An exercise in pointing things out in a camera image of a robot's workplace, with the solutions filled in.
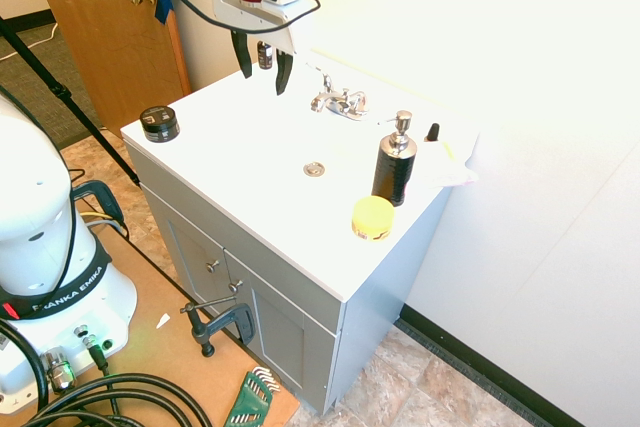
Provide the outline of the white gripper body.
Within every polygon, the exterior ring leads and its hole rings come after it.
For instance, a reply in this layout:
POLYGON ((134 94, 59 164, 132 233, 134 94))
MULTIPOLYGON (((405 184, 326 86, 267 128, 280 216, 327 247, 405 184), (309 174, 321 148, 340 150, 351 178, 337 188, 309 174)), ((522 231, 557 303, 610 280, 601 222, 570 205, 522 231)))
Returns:
POLYGON ((299 0, 213 0, 214 18, 291 55, 299 53, 299 0))

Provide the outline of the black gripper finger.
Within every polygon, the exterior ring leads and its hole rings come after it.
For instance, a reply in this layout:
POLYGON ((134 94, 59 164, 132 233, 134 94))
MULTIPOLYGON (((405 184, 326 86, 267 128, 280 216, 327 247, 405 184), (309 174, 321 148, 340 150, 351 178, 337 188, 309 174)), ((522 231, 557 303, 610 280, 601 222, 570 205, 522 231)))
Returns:
POLYGON ((281 95, 285 92, 292 69, 294 57, 280 49, 276 50, 277 75, 275 81, 276 94, 281 95))
POLYGON ((232 31, 231 39, 240 71, 244 78, 248 79, 252 76, 252 60, 248 47, 248 35, 246 33, 232 31))

